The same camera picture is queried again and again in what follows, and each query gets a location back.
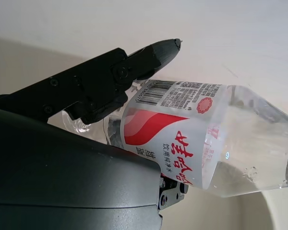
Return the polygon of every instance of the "water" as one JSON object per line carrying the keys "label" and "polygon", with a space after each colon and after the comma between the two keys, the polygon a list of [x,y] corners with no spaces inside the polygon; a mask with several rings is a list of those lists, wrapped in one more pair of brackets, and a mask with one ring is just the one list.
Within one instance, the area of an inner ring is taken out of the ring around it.
{"label": "water", "polygon": [[[140,87],[135,84],[129,97]],[[103,121],[107,143],[119,148],[123,148],[120,122],[124,109]],[[211,123],[219,124],[224,135],[208,192],[228,197],[288,187],[288,115],[248,88],[228,86]]]}

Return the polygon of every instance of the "white wall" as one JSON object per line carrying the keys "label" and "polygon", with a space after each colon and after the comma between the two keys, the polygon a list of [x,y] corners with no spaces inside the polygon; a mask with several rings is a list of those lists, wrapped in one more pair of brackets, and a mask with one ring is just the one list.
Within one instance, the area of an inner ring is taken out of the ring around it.
{"label": "white wall", "polygon": [[[0,93],[116,47],[131,53],[175,37],[182,50],[159,78],[242,84],[288,113],[288,0],[1,0]],[[288,189],[265,196],[277,229],[288,230]],[[188,204],[197,202],[189,197]],[[224,202],[209,199],[209,207]],[[236,212],[233,200],[224,215]],[[164,224],[175,226],[179,218]]]}

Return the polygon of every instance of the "barcode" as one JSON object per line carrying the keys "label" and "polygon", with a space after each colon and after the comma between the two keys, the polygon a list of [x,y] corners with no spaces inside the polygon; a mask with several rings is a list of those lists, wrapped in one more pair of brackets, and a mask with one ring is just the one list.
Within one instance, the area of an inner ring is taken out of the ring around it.
{"label": "barcode", "polygon": [[137,103],[157,105],[164,94],[171,88],[175,81],[156,80],[149,84],[140,94],[141,98]]}

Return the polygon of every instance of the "red swoosh graphic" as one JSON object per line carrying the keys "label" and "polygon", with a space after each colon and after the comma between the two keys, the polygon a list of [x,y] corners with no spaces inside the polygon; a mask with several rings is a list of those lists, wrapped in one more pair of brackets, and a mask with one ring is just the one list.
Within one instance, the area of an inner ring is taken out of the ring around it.
{"label": "red swoosh graphic", "polygon": [[[133,120],[130,121],[128,124],[131,125],[131,122],[137,122],[138,119],[141,119],[140,116],[135,115]],[[142,128],[132,136],[126,136],[126,133],[130,133],[124,126],[124,136],[125,142],[128,145],[143,145],[146,144],[153,138],[160,130],[164,127],[181,120],[185,120],[187,118],[180,117],[180,116],[173,116],[168,114],[155,114],[151,118],[147,120],[147,122],[142,126]]]}
{"label": "red swoosh graphic", "polygon": [[147,110],[137,110],[133,115],[126,116],[124,126],[124,136],[135,135],[145,125],[145,123],[158,113]]}

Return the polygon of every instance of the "white bottle label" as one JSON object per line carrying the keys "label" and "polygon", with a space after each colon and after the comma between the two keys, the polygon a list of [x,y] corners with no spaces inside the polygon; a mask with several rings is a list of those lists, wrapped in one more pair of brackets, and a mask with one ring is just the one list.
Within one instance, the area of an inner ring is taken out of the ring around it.
{"label": "white bottle label", "polygon": [[226,85],[150,80],[127,104],[125,150],[156,161],[176,181],[207,189],[222,151]]}

